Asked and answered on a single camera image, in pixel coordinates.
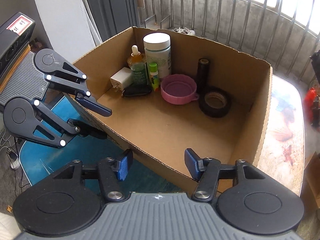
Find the blue table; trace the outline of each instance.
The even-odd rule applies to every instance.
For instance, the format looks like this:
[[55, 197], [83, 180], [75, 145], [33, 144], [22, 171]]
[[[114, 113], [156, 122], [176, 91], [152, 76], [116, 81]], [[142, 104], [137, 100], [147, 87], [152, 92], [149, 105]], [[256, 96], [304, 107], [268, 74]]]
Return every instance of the blue table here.
[[[84, 122], [65, 97], [53, 107], [52, 111], [65, 121], [72, 118]], [[82, 160], [83, 164], [94, 164], [106, 157], [115, 158], [122, 152], [123, 150], [109, 139], [76, 136], [62, 149], [25, 142], [20, 151], [20, 163], [30, 184], [34, 185], [72, 160], [78, 159]], [[85, 185], [96, 193], [100, 191], [96, 180], [86, 180]], [[132, 191], [145, 193], [181, 191], [136, 160], [133, 161], [126, 180], [120, 185], [126, 195]]]

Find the white lid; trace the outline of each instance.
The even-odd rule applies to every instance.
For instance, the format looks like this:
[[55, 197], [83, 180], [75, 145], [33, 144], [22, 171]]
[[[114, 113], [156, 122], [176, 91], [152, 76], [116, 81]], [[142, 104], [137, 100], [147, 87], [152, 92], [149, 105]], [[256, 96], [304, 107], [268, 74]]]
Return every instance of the white lid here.
[[149, 50], [162, 50], [170, 46], [170, 36], [165, 33], [151, 33], [143, 38], [143, 44]]

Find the patterned table surface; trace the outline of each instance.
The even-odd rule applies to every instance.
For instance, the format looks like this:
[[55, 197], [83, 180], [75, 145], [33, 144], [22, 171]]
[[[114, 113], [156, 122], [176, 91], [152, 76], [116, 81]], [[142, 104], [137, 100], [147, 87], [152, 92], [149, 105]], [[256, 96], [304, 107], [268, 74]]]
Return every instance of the patterned table surface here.
[[297, 89], [274, 76], [267, 132], [258, 168], [300, 195], [305, 137], [302, 103]]

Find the pink collapsible bowl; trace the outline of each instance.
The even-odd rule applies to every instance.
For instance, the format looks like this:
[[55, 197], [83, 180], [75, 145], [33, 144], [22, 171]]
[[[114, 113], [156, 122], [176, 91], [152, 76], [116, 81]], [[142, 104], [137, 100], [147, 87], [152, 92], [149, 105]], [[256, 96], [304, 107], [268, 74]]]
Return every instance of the pink collapsible bowl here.
[[196, 82], [182, 74], [167, 76], [161, 82], [161, 95], [163, 99], [174, 105], [184, 105], [198, 100]]

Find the gray door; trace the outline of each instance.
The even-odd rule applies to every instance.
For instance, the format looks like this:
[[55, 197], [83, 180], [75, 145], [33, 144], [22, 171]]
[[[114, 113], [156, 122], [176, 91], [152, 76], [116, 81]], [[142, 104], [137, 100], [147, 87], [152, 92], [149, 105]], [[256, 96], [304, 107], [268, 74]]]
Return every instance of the gray door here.
[[103, 41], [130, 26], [140, 26], [137, 0], [88, 0]]

